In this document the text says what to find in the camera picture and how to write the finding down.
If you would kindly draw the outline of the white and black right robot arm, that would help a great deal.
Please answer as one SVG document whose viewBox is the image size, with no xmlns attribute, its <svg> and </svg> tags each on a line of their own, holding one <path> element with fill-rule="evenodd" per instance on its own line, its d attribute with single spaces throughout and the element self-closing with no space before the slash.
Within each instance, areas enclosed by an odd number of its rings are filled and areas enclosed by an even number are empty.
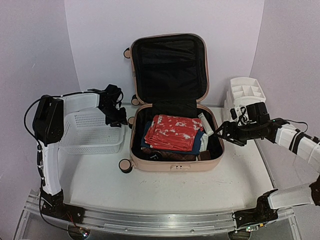
<svg viewBox="0 0 320 240">
<path fill-rule="evenodd" d="M 243 147 L 249 140 L 268 140 L 303 160 L 315 171 L 320 170 L 320 139 L 295 127 L 295 121 L 270 118 L 266 104 L 257 102 L 240 108 L 240 115 L 231 111 L 232 121 L 224 121 L 214 131 L 214 136 Z M 320 204 L 320 180 L 286 189 L 274 189 L 257 199 L 252 218 L 262 222 L 278 209 Z"/>
</svg>

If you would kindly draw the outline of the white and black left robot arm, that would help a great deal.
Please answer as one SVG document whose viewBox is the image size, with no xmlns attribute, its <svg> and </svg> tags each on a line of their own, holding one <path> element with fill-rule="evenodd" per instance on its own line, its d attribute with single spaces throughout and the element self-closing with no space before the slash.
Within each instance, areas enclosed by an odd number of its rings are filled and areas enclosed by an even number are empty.
<svg viewBox="0 0 320 240">
<path fill-rule="evenodd" d="M 70 155 L 114 154 L 124 140 L 126 109 L 121 106 L 124 94 L 120 87 L 88 89 L 64 95 L 43 95 L 28 133 L 37 142 L 37 169 L 40 175 L 40 208 L 57 219 L 81 207 L 64 204 L 59 177 L 59 150 Z"/>
</svg>

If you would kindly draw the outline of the white perforated plastic basket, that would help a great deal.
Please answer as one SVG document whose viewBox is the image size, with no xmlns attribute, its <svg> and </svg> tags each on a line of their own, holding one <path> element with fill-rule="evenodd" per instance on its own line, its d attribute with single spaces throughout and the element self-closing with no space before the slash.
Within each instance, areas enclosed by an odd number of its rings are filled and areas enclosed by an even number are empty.
<svg viewBox="0 0 320 240">
<path fill-rule="evenodd" d="M 124 136 L 125 126 L 107 125 L 102 112 L 78 111 L 65 116 L 60 147 L 69 155 L 114 154 Z"/>
</svg>

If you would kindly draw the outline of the dark blue garment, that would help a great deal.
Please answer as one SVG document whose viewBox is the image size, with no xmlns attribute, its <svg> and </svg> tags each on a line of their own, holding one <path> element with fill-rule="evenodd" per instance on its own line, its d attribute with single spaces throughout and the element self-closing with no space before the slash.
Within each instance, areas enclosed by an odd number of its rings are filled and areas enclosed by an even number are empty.
<svg viewBox="0 0 320 240">
<path fill-rule="evenodd" d="M 146 143 L 146 140 L 145 140 L 145 136 L 149 130 L 149 128 L 151 127 L 152 125 L 152 121 L 148 121 L 144 127 L 144 131 L 143 131 L 143 135 L 142 135 L 142 138 L 141 138 L 141 144 L 140 146 L 142 148 L 147 148 L 147 149 L 150 149 L 150 150 L 158 150 L 157 148 L 151 148 L 149 144 Z M 164 151 L 166 152 L 171 152 L 171 153 L 178 153 L 178 154 L 189 154 L 189 155 L 198 155 L 200 153 L 200 148 L 201 148 L 201 144 L 202 144 L 202 141 L 201 141 L 201 138 L 202 136 L 204 135 L 205 133 L 203 131 L 200 131 L 198 130 L 195 138 L 194 138 L 194 143 L 193 143 L 193 146 L 192 146 L 192 150 L 191 151 L 177 151 L 177 150 L 167 150 L 165 149 Z"/>
</svg>

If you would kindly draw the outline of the white t-shirt blue flower print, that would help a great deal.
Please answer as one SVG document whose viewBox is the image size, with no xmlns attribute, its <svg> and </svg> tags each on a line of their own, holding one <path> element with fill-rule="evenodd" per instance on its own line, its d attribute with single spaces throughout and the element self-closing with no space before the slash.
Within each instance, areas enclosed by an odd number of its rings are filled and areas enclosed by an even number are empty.
<svg viewBox="0 0 320 240">
<path fill-rule="evenodd" d="M 200 152 L 204 152 L 207 150 L 208 142 L 209 142 L 209 136 L 206 133 L 204 133 L 200 139 L 200 148 L 199 148 Z"/>
</svg>

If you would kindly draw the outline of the red patterned cloth item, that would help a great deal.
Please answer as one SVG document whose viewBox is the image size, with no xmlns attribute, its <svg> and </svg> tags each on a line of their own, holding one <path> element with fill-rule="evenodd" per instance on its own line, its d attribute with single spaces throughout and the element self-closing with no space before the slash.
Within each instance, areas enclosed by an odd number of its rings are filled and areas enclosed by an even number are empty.
<svg viewBox="0 0 320 240">
<path fill-rule="evenodd" d="M 153 149 L 189 152 L 198 130 L 204 132 L 199 118 L 155 115 L 144 137 Z"/>
</svg>

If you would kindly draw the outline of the pink hard-shell suitcase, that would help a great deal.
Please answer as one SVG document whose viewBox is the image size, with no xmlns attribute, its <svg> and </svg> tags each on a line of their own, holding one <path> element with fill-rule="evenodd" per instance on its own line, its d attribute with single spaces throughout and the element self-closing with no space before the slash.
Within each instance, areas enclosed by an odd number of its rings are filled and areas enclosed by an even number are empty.
<svg viewBox="0 0 320 240">
<path fill-rule="evenodd" d="M 124 51 L 131 61 L 135 98 L 139 102 L 132 121 L 128 173 L 132 169 L 145 172 L 204 172 L 221 161 L 225 146 L 221 139 L 209 136 L 210 160 L 152 161 L 142 152 L 141 139 L 145 125 L 159 114 L 197 117 L 203 113 L 213 130 L 218 124 L 213 112 L 201 101 L 208 95 L 209 68 L 205 41 L 194 33 L 173 33 L 142 37 Z"/>
</svg>

